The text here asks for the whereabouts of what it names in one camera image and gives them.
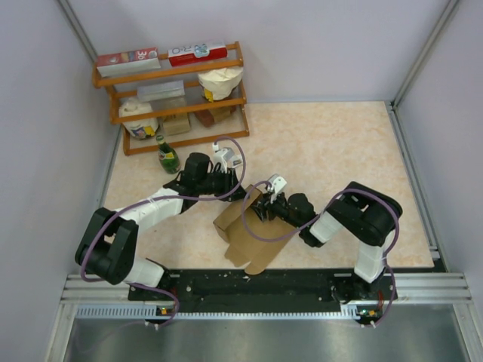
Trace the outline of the brown cardboard box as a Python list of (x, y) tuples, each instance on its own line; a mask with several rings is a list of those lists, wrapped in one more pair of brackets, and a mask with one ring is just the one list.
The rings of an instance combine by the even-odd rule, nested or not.
[(251, 209), (262, 195), (255, 189), (246, 205), (243, 201), (232, 202), (214, 221), (217, 234), (228, 244), (224, 257), (236, 268), (243, 268), (248, 275), (259, 275), (279, 255), (289, 238), (274, 241), (287, 235), (294, 227), (275, 218), (261, 222)]

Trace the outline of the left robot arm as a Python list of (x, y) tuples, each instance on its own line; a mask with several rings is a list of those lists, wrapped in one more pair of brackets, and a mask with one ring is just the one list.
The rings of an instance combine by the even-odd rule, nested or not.
[(227, 161), (221, 152), (214, 159), (193, 152), (183, 170), (148, 198), (117, 210), (97, 209), (75, 253), (83, 279), (142, 284), (153, 298), (165, 298), (171, 281), (163, 266), (137, 256), (138, 236), (200, 201), (242, 199), (246, 192), (235, 170), (242, 165), (240, 156)]

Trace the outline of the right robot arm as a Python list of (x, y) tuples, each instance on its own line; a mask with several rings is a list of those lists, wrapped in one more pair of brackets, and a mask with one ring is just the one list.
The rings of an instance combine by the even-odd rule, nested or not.
[(260, 221), (281, 219), (295, 228), (310, 247), (322, 247), (341, 230), (347, 230), (358, 242), (354, 293), (367, 299), (380, 289), (379, 278), (385, 272), (387, 253), (399, 235), (403, 208), (395, 199), (355, 181), (336, 194), (321, 213), (303, 193), (286, 197), (274, 186), (251, 206)]

